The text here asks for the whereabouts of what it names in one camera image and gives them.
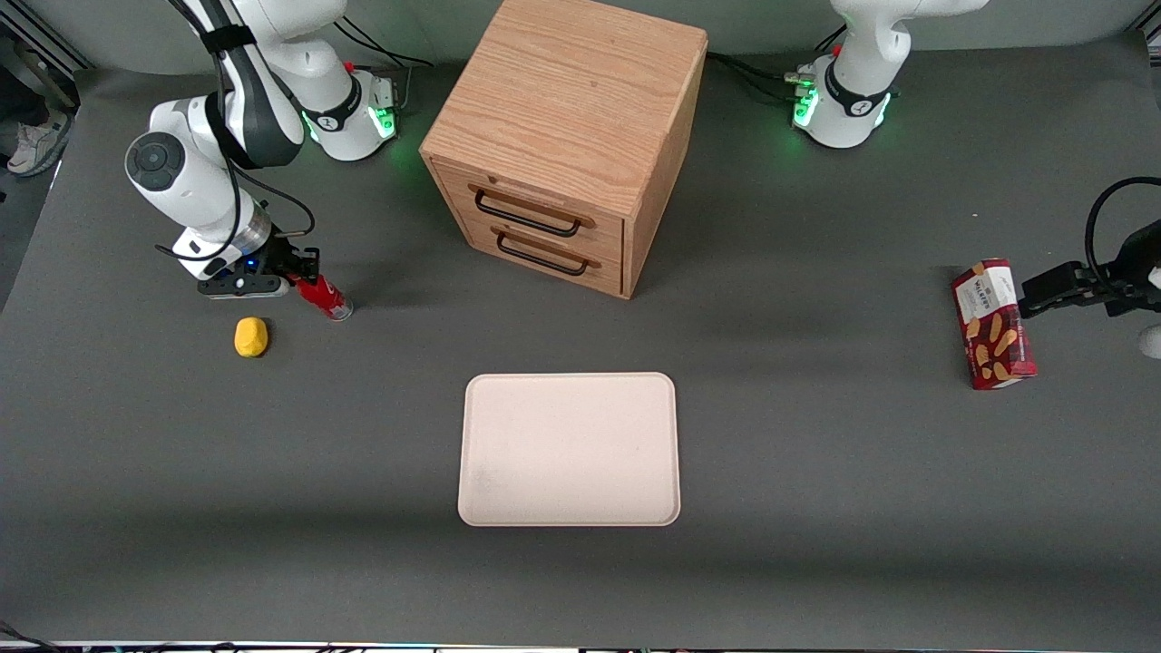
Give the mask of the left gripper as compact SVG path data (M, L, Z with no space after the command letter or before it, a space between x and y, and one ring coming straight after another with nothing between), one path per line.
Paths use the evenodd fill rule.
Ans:
M1106 282L1088 277L1086 265L1068 261L1021 282L1021 318L1032 320L1046 311L1106 304L1106 317L1135 310L1160 314L1158 289L1160 223L1142 227L1124 241L1115 260L1102 266Z

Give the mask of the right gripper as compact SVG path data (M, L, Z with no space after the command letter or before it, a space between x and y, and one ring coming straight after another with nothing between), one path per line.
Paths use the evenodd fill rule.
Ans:
M294 247L273 227L186 228L171 254L199 282L316 285L320 251Z

